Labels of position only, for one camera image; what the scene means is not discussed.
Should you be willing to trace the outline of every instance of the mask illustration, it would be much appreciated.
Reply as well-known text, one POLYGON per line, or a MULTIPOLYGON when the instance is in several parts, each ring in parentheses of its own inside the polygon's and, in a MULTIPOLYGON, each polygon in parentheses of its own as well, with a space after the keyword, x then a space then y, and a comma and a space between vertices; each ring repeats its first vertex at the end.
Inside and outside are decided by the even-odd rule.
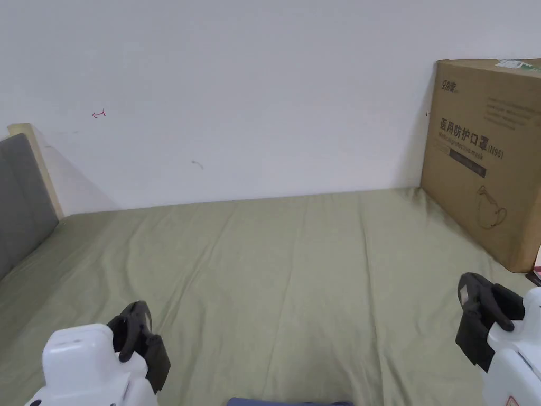
POLYGON ((484 185, 477 190, 476 206, 477 224, 485 230, 500 225, 507 217, 507 209, 498 206, 498 203, 489 195, 484 185))

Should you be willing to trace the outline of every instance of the red warning label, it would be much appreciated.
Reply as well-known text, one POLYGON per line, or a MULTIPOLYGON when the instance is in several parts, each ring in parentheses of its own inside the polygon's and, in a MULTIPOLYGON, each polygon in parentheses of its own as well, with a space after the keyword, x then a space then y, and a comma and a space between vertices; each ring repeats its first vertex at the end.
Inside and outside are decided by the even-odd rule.
POLYGON ((509 399, 507 399, 507 403, 505 406, 518 406, 517 401, 514 399, 514 397, 509 396, 509 399))

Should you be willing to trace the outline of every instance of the gray headboard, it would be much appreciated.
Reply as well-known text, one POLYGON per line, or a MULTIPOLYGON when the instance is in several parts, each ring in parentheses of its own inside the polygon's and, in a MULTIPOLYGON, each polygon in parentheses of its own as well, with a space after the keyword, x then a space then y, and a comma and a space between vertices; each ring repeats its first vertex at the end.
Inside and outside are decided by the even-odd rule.
POLYGON ((27 136, 21 133, 0 141, 0 279, 57 224, 27 136))

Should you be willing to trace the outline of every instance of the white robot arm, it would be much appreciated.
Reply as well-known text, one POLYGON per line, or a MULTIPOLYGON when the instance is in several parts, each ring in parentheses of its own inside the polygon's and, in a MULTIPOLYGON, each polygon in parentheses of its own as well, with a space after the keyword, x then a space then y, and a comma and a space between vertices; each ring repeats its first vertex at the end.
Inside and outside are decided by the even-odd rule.
POLYGON ((541 405, 541 287, 524 297, 474 273, 458 286, 457 344, 483 375, 487 406, 541 405))
POLYGON ((55 331, 43 350, 46 385, 27 406, 158 406, 170 362, 147 323, 146 303, 135 302, 108 325, 55 331))

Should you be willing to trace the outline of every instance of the green bedsheet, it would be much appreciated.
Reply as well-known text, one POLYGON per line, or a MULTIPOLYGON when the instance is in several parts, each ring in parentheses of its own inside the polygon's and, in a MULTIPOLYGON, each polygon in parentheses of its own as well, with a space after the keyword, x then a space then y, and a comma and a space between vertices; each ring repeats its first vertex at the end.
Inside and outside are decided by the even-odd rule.
POLYGON ((481 405, 454 343, 468 271, 533 287, 419 189, 71 216, 0 281, 0 404, 44 384, 54 330, 144 299, 172 363, 160 406, 481 405))

